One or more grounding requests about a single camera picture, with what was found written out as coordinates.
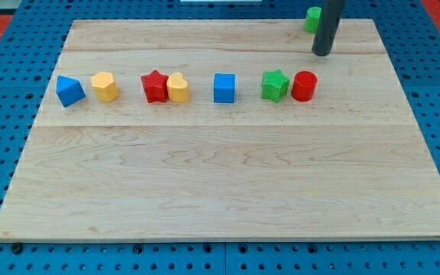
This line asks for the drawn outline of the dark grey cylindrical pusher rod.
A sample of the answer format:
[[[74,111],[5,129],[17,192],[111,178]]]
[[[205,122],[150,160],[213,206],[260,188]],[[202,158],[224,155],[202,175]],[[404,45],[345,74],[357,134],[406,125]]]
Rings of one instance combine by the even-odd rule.
[[[312,43],[312,52],[316,56],[325,57],[331,53],[345,2],[345,0],[324,0],[318,28]]]

